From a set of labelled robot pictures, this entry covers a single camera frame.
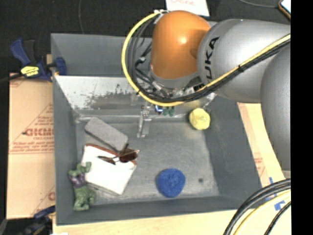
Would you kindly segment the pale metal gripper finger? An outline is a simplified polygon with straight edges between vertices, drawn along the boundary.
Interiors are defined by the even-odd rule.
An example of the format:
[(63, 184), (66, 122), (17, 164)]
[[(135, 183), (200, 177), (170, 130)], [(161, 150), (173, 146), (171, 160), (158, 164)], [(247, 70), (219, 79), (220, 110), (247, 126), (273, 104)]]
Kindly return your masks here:
[(143, 114), (143, 137), (146, 137), (150, 131), (150, 124), (152, 119), (148, 113)]
[(143, 137), (143, 125), (144, 125), (144, 113), (140, 112), (140, 117), (138, 119), (138, 130), (137, 130), (137, 137)]

